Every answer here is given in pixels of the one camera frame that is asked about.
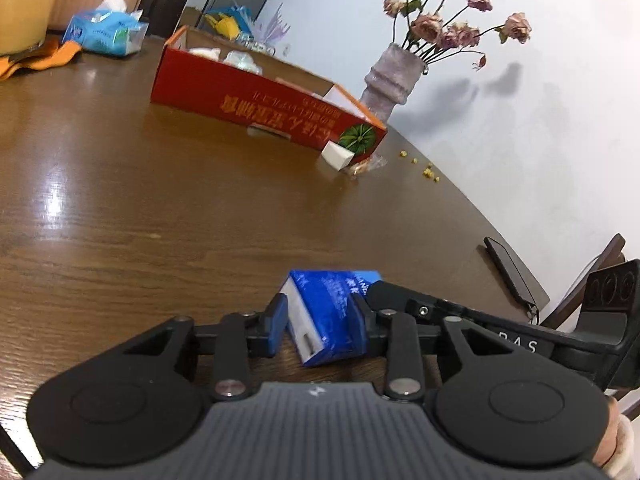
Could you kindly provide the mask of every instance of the tissue pack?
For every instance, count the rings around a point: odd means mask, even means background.
[[[289,303],[289,333],[305,366],[355,357],[346,305],[381,280],[375,270],[292,270],[280,291]]]
[[[74,40],[83,50],[128,56],[140,51],[148,23],[140,23],[136,15],[116,10],[92,10],[71,18],[63,42]]]

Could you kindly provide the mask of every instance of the open box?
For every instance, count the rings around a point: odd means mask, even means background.
[[[248,52],[262,75],[190,54],[195,47]],[[274,57],[195,28],[183,27],[164,44],[151,101],[232,123],[256,126],[322,150],[332,140],[369,156],[385,126],[340,85]]]

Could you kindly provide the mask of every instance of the purple plastic object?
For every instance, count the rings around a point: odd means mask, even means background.
[[[386,124],[394,106],[406,103],[424,69],[419,57],[391,43],[365,76],[360,102]]]

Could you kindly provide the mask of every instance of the black phone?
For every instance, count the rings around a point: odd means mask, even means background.
[[[536,301],[533,299],[533,296],[529,291],[529,287],[527,287],[527,284],[524,282],[520,271],[511,259],[511,256],[504,245],[493,238],[489,238],[488,236],[484,238],[484,244],[486,245],[486,250],[489,253],[489,256],[491,256],[491,259],[494,261],[495,266],[498,267],[500,275],[506,283],[511,295],[519,304],[527,307],[527,309],[531,310],[534,308]]]

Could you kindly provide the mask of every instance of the brown tabletop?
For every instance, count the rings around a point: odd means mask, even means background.
[[[376,269],[526,320],[482,248],[500,235],[446,177],[423,177],[398,134],[384,168],[350,180],[311,149],[150,105],[160,50],[146,40],[127,60],[82,54],[0,83],[0,421],[33,461],[24,412],[39,384],[175,314],[262,310],[289,269]],[[304,369],[288,340],[255,364],[257,380],[383,371]],[[0,478],[16,478],[4,460]]]

